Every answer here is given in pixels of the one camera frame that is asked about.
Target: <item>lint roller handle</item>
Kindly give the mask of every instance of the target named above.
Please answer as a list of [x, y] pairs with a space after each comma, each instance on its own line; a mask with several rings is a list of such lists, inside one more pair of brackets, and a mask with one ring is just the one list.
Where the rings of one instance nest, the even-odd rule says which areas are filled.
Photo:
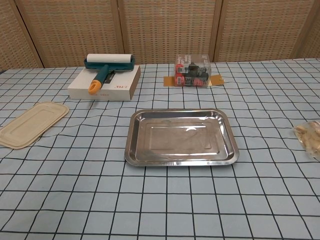
[[107, 76], [109, 74], [109, 65], [104, 65], [98, 74], [95, 76], [95, 78], [92, 80], [90, 87], [88, 89], [89, 94], [93, 95], [96, 94], [104, 84]]

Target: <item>clear plastic box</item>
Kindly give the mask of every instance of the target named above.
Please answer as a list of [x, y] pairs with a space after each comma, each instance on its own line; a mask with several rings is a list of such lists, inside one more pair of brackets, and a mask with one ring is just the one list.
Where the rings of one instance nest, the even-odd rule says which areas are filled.
[[176, 87], [207, 87], [211, 76], [207, 54], [178, 54], [174, 66]]

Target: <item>rattan screen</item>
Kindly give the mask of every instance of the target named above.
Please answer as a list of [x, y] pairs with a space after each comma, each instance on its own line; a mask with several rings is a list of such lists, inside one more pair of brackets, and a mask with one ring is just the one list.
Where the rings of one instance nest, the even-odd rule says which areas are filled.
[[214, 61], [290, 58], [312, 5], [313, 0], [224, 0]]
[[217, 1], [118, 1], [124, 49], [138, 63], [173, 63], [177, 53], [209, 53]]
[[23, 32], [11, 0], [0, 1], [0, 71], [42, 67], [27, 32]]
[[302, 46], [301, 58], [320, 58], [320, 12], [316, 16], [309, 31], [304, 46]]
[[[17, 3], [45, 67], [71, 67], [83, 66], [88, 53], [123, 51], [123, 43], [116, 36], [111, 1], [114, 0]], [[119, 18], [118, 9], [114, 14]]]

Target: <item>metal tray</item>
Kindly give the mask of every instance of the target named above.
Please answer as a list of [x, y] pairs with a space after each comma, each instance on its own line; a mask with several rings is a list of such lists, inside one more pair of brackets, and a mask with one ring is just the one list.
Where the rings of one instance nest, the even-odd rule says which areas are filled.
[[134, 113], [124, 158], [134, 166], [229, 165], [239, 150], [217, 109], [150, 109]]

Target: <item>table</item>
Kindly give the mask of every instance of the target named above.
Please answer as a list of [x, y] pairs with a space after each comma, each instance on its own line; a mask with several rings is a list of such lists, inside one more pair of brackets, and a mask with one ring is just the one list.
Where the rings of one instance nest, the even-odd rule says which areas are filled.
[[[131, 102], [70, 99], [81, 67], [1, 74], [1, 126], [37, 102], [70, 111], [32, 146], [0, 148], [0, 239], [320, 239], [320, 162], [292, 131], [320, 118], [320, 59], [212, 63], [225, 84], [211, 88], [163, 87], [173, 67], [141, 65]], [[238, 161], [129, 165], [130, 116], [151, 108], [224, 111]]]

